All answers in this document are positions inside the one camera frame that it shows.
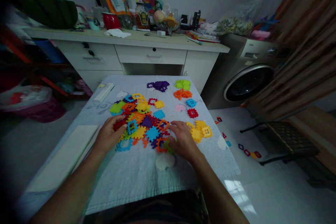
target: washing machine door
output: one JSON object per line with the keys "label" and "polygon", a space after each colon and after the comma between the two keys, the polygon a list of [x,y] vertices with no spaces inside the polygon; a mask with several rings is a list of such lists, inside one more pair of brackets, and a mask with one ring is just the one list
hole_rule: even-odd
{"label": "washing machine door", "polygon": [[234,76],[224,88],[228,102],[246,100],[263,89],[273,79],[274,70],[268,65],[255,65]]}

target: red mug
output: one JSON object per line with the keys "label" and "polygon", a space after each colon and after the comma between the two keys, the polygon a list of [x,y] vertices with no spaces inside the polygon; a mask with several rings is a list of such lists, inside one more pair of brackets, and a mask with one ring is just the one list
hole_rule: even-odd
{"label": "red mug", "polygon": [[103,12],[103,21],[104,21],[106,30],[121,29],[121,24],[116,14]]}

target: bottle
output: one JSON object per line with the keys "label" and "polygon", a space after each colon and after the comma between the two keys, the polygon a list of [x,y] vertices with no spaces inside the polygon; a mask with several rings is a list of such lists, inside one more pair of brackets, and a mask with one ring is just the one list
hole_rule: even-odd
{"label": "bottle", "polygon": [[143,3],[136,3],[136,25],[138,29],[149,29],[151,24],[149,21],[149,12]]}

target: curtain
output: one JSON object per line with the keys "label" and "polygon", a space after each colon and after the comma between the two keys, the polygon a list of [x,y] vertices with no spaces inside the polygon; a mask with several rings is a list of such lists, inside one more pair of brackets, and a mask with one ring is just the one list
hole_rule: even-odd
{"label": "curtain", "polygon": [[272,40],[294,47],[274,79],[250,99],[276,120],[336,90],[336,0],[283,0]]}

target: forearm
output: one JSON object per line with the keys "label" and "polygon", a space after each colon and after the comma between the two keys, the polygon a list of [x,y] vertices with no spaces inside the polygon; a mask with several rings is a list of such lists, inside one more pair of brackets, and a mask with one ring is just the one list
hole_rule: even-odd
{"label": "forearm", "polygon": [[91,152],[34,215],[31,223],[78,223],[104,157]]}
{"label": "forearm", "polygon": [[203,154],[190,161],[201,184],[212,223],[244,223],[248,220],[225,189]]}

